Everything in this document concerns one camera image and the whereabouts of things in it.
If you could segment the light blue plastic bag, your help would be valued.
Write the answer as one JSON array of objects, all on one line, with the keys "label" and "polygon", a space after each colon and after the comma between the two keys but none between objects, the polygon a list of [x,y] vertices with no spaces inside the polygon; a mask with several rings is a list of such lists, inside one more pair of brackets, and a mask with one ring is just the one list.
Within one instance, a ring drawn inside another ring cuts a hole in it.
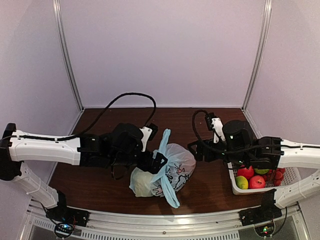
[{"label": "light blue plastic bag", "polygon": [[158,173],[153,174],[154,178],[151,189],[154,197],[164,197],[171,207],[177,209],[180,207],[180,202],[176,192],[181,190],[192,176],[196,168],[196,160],[181,145],[169,143],[170,135],[171,130],[165,129],[158,149],[153,151],[152,158],[159,152],[168,161]]}]

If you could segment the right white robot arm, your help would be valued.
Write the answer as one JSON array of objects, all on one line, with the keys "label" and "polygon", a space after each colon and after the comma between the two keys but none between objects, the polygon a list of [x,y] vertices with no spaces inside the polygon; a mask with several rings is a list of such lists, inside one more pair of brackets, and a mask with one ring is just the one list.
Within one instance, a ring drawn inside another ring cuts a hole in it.
[{"label": "right white robot arm", "polygon": [[268,220],[276,208],[283,209],[320,192],[320,147],[280,137],[255,138],[247,121],[222,123],[207,117],[213,138],[204,140],[192,121],[197,141],[188,145],[198,161],[223,160],[235,195],[262,193],[256,210],[259,220]]}]

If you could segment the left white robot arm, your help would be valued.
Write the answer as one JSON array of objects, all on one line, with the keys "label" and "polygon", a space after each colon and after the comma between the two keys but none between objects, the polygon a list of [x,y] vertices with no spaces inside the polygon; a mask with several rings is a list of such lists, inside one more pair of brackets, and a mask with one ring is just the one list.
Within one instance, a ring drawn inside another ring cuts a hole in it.
[{"label": "left white robot arm", "polygon": [[139,128],[119,123],[102,135],[79,133],[70,136],[36,135],[8,123],[0,140],[0,178],[13,181],[39,201],[61,222],[72,218],[65,195],[49,187],[28,167],[27,161],[57,162],[80,167],[131,167],[157,174],[168,162],[163,153],[148,151],[157,133],[154,124]]}]

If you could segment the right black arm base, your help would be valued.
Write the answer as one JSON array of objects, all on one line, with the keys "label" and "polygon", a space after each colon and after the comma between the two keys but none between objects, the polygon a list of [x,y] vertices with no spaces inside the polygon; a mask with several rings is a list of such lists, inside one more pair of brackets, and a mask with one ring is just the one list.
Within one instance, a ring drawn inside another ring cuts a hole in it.
[{"label": "right black arm base", "polygon": [[242,226],[254,225],[280,218],[282,210],[276,206],[276,189],[266,191],[262,195],[261,204],[238,212]]}]

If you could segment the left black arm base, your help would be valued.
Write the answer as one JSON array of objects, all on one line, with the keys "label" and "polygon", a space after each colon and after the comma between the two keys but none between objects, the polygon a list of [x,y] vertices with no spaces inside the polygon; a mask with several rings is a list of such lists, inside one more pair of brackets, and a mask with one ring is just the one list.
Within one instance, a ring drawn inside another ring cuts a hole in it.
[{"label": "left black arm base", "polygon": [[57,195],[57,206],[46,208],[46,217],[54,221],[86,227],[90,213],[86,210],[68,207],[66,196],[61,191],[58,190]]}]

